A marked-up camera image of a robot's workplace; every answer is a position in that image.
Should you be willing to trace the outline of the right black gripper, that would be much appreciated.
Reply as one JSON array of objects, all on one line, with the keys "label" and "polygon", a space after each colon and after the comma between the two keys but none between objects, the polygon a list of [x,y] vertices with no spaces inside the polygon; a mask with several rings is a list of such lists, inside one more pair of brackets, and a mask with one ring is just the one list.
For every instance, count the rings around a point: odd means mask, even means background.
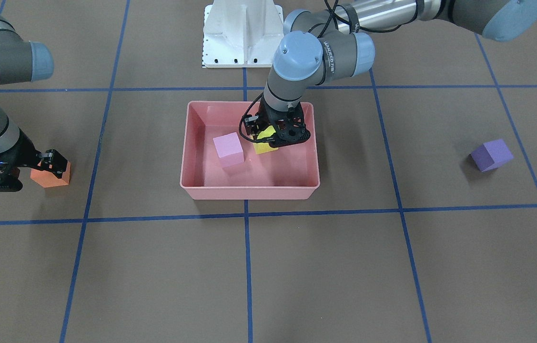
[{"label": "right black gripper", "polygon": [[68,159],[55,149],[40,152],[35,149],[31,139],[20,131],[15,145],[0,154],[0,167],[2,168],[29,168],[47,171],[52,174],[65,174],[68,170]]}]

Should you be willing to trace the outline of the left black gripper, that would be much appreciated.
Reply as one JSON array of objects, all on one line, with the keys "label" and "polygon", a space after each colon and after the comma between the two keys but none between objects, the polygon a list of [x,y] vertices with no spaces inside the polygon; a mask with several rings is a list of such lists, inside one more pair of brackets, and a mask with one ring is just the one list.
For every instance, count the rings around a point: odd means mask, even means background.
[{"label": "left black gripper", "polygon": [[273,126],[275,134],[303,134],[304,111],[301,104],[288,104],[282,111],[261,100],[256,115],[243,116],[244,133],[251,140],[259,139],[268,126]]}]

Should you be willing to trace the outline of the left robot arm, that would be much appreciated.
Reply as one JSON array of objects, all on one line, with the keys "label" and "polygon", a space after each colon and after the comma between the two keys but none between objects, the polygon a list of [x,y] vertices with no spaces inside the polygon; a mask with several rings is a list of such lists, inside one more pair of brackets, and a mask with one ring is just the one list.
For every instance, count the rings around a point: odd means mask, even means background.
[{"label": "left robot arm", "polygon": [[240,136],[273,148],[307,141],[301,98],[308,87],[369,72],[372,33],[391,33],[415,21],[443,20],[498,42],[511,41],[537,21],[537,0],[356,0],[324,11],[292,11],[284,21],[270,74],[245,111]]}]

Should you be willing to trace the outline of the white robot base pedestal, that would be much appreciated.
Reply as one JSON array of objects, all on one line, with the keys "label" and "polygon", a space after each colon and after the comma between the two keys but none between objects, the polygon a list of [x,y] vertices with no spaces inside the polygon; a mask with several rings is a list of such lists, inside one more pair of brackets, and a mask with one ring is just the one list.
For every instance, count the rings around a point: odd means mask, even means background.
[{"label": "white robot base pedestal", "polygon": [[270,68],[284,37],[272,0],[214,0],[204,8],[202,67]]}]

